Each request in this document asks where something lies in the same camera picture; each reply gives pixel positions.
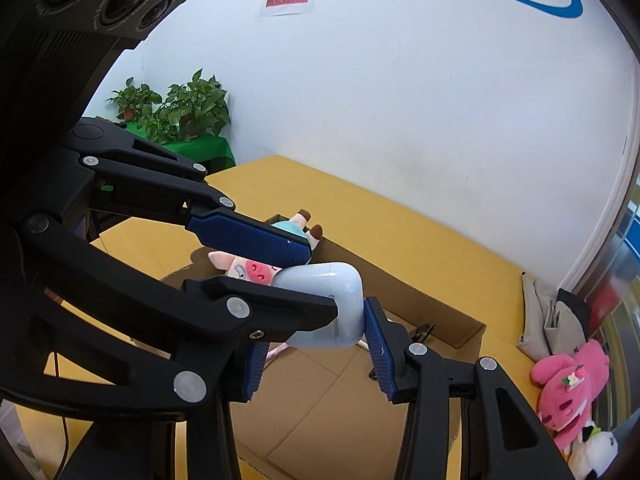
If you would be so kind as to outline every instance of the yellow table surface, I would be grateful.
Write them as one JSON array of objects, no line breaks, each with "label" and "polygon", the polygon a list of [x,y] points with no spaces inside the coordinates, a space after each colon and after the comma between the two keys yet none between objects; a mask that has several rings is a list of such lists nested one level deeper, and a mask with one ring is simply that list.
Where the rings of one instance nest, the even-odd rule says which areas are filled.
[{"label": "yellow table surface", "polygon": [[[311,224],[321,224],[332,241],[484,323],[481,354],[495,357],[536,405],[539,390],[529,379],[532,361],[514,346],[524,326],[521,269],[404,206],[281,156],[211,175],[207,181],[231,197],[238,212],[253,218],[290,216],[307,209]],[[141,219],[111,228],[94,245],[155,278],[188,265],[191,253],[200,247],[198,239],[180,226]],[[63,358],[60,370],[66,377],[99,380]],[[47,372],[52,372],[51,362]],[[36,457],[51,477],[64,447],[60,418],[25,408],[18,408],[18,413]],[[88,422],[69,421],[72,449],[88,427]],[[184,480],[183,427],[178,429],[177,442],[177,480]],[[261,478],[245,464],[241,467],[244,480]],[[447,477],[459,478],[459,471],[457,439]]]}]

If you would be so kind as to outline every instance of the open cardboard box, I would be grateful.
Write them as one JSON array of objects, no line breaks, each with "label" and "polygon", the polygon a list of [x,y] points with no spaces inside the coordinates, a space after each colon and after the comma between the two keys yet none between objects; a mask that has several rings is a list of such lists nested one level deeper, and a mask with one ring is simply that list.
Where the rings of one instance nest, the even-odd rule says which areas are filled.
[{"label": "open cardboard box", "polygon": [[[275,216],[267,223],[286,220]],[[220,271],[209,249],[163,281],[179,288]],[[345,262],[360,273],[364,294],[376,296],[389,319],[408,330],[435,324],[426,345],[446,358],[475,362],[484,325],[421,293],[356,254],[324,238],[311,263]],[[231,406],[238,455],[273,480],[388,480],[402,443],[406,405],[386,400],[369,379],[369,353],[343,349],[289,348],[264,371],[260,389],[247,404]],[[460,429],[460,403],[449,406],[449,444]]]}]

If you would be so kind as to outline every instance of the green tablecloth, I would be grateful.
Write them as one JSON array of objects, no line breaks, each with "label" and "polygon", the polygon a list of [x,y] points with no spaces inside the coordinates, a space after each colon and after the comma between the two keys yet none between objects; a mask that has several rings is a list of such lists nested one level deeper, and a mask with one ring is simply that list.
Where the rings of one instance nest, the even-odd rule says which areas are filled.
[{"label": "green tablecloth", "polygon": [[[146,139],[146,131],[138,129],[136,123],[127,123],[127,130]],[[236,165],[229,143],[224,137],[204,134],[191,142],[174,140],[174,142],[164,144],[163,147],[178,155],[190,158],[193,162],[204,164],[209,173],[226,170]]]}]

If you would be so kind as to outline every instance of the white wall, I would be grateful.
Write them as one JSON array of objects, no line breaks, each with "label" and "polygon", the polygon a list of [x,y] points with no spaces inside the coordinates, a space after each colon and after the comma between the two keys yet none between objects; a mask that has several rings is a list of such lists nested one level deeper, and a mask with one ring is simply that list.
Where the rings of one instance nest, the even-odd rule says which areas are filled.
[{"label": "white wall", "polygon": [[135,50],[125,50],[111,67],[105,78],[95,91],[94,97],[89,102],[84,114],[87,117],[100,116],[105,119],[115,119],[118,115],[118,107],[107,102],[113,97],[114,90],[121,90],[125,81],[133,77],[133,83],[138,86],[145,80],[146,61],[151,43],[143,41]]},{"label": "white wall", "polygon": [[188,0],[152,33],[146,82],[162,92],[203,66],[230,91],[239,162],[288,156],[558,284],[607,206],[638,100],[631,50],[582,2],[576,19],[513,0],[316,0],[262,18],[262,0]]}]

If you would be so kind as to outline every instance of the pig plush toy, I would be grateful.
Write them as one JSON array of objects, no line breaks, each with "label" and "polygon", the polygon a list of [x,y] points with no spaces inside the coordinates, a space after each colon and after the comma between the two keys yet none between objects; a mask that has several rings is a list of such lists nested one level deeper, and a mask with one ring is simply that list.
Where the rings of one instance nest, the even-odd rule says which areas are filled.
[{"label": "pig plush toy", "polygon": [[592,339],[573,357],[560,354],[538,361],[531,378],[545,385],[538,417],[556,432],[558,449],[568,450],[591,418],[591,403],[609,380],[609,357]]},{"label": "pig plush toy", "polygon": [[[289,220],[276,222],[274,227],[305,236],[309,240],[311,250],[314,250],[322,238],[322,227],[315,225],[305,233],[304,228],[309,220],[311,220],[311,215],[301,209]],[[209,260],[217,269],[224,270],[226,276],[261,283],[262,285],[271,285],[276,272],[281,270],[280,267],[269,266],[261,262],[235,256],[234,254],[223,253],[222,251],[210,252]]]}]

